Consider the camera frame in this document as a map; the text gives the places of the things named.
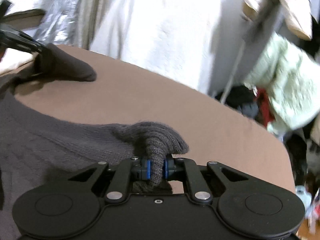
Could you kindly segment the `red cloth item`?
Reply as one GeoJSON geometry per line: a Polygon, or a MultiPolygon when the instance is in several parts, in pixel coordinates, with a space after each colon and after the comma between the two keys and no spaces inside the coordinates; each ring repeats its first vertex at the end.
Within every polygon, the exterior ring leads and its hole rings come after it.
{"type": "Polygon", "coordinates": [[[271,107],[268,99],[268,94],[265,89],[258,88],[255,102],[258,106],[258,114],[255,121],[267,128],[268,124],[275,120],[271,112],[271,107]]]}

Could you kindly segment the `white curtain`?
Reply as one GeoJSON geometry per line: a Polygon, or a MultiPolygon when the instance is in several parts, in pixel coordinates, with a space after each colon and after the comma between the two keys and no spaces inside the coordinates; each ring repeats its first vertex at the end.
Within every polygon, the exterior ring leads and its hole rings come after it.
{"type": "Polygon", "coordinates": [[[97,18],[90,51],[209,93],[223,20],[242,0],[89,0],[97,18]]]}

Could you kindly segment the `pale green patterned cloth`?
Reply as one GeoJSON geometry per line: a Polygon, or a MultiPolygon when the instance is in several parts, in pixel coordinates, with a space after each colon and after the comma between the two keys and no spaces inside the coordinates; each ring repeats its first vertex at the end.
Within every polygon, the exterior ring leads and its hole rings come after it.
{"type": "Polygon", "coordinates": [[[319,112],[319,64],[276,33],[244,83],[266,90],[275,118],[267,130],[275,135],[305,126],[319,112]]]}

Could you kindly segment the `dark grey knitted sweater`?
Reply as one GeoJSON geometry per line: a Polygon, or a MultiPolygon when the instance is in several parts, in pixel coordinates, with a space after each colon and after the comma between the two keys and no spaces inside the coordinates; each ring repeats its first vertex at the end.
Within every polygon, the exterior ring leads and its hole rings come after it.
{"type": "Polygon", "coordinates": [[[18,239],[12,207],[19,194],[101,160],[116,165],[133,155],[152,161],[151,179],[135,183],[139,193],[171,186],[162,179],[164,159],[186,154],[178,132],[158,122],[84,125],[41,114],[15,96],[15,88],[36,79],[93,82],[94,69],[49,44],[34,63],[1,77],[1,239],[18,239]]]}

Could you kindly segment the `silver foil sheet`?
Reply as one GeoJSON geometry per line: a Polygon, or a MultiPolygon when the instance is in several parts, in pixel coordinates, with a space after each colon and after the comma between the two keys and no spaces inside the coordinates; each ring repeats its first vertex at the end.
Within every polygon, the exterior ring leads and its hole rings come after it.
{"type": "Polygon", "coordinates": [[[51,0],[33,39],[41,44],[72,45],[80,0],[51,0]]]}

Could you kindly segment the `brown table cloth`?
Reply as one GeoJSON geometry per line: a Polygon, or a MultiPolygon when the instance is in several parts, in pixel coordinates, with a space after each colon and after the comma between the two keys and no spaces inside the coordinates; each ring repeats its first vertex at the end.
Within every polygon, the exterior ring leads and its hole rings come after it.
{"type": "Polygon", "coordinates": [[[58,46],[89,64],[93,82],[36,79],[15,88],[25,106],[84,125],[161,122],[189,145],[198,164],[216,160],[293,191],[285,147],[260,125],[216,100],[166,77],[91,51],[58,46]]]}

